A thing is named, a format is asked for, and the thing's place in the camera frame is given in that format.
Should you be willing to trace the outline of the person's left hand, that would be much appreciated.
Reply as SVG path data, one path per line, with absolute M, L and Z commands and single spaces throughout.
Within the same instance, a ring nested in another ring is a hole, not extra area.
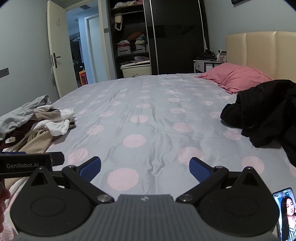
M 6 210 L 5 201 L 10 199 L 11 193 L 5 187 L 2 188 L 1 196 L 0 196 L 0 232 L 4 230 L 4 212 Z

